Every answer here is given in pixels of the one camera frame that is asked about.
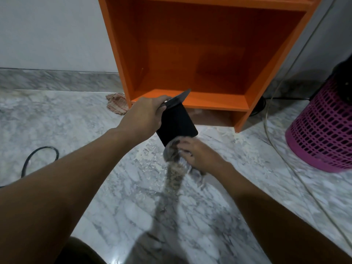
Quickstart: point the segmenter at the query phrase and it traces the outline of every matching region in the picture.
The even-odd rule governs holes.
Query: coiled black cable
[[[28,166],[28,163],[29,163],[29,160],[31,159],[31,157],[36,153],[38,152],[39,150],[42,150],[44,148],[51,148],[51,149],[54,149],[55,152],[56,152],[56,158],[54,161],[58,160],[59,159],[59,150],[57,150],[55,147],[53,146],[42,146],[42,147],[39,147],[37,148],[36,150],[34,150],[32,153],[30,153],[30,155],[27,157],[26,161],[24,161],[24,164],[23,164],[23,168],[22,168],[22,172],[21,172],[21,178],[23,178],[24,176],[26,176],[26,169],[27,169],[27,166]]]

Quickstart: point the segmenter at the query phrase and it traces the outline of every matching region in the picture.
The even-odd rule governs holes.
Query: person's right forearm
[[[228,162],[213,175],[235,201],[272,263],[352,263],[332,241],[260,190]]]

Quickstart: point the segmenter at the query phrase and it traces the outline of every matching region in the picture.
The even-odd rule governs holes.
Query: black dustpan
[[[195,125],[182,104],[190,92],[191,89],[188,89],[160,106],[166,106],[166,110],[161,117],[161,127],[156,133],[164,146],[177,136],[195,137],[198,135]]]

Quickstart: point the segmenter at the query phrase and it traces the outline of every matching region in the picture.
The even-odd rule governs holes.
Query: human arm
[[[117,128],[1,188],[1,262],[53,263],[111,170],[160,127],[167,99],[142,98]]]
[[[193,167],[212,174],[235,201],[253,235],[273,264],[352,263],[352,259],[319,231],[276,202],[196,138],[178,145]]]

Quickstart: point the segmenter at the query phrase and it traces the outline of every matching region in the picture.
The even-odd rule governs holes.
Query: human hand
[[[159,106],[170,99],[163,95],[157,98],[141,97],[124,115],[117,130],[122,131],[136,146],[150,138],[161,126],[161,115],[166,106]]]
[[[197,138],[183,137],[177,145],[179,149],[189,151],[181,152],[181,156],[196,169],[215,176],[217,171],[227,162],[213,149]]]

